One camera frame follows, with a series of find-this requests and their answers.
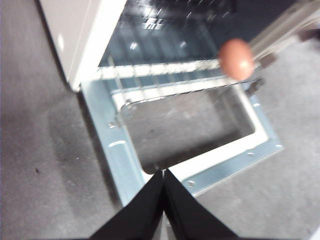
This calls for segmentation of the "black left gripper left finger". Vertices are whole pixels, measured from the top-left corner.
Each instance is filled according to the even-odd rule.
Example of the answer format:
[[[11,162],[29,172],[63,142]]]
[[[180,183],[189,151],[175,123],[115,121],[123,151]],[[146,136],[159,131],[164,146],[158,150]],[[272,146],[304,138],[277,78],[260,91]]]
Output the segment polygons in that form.
[[[137,195],[91,240],[151,240],[163,214],[163,172],[157,171]]]

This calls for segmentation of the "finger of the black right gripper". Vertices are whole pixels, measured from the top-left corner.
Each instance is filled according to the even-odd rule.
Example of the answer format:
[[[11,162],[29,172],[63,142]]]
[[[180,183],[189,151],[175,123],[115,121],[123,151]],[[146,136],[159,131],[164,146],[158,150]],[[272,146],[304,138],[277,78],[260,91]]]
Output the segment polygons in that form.
[[[295,3],[294,0],[219,0],[207,29],[216,43],[229,39],[250,42]]]

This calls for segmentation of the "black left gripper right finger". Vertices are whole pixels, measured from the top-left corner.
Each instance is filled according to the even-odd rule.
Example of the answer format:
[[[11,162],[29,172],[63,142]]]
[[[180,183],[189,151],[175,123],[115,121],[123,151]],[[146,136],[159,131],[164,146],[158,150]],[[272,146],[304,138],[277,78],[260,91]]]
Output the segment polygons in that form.
[[[178,240],[236,240],[168,169],[163,172],[163,209]]]

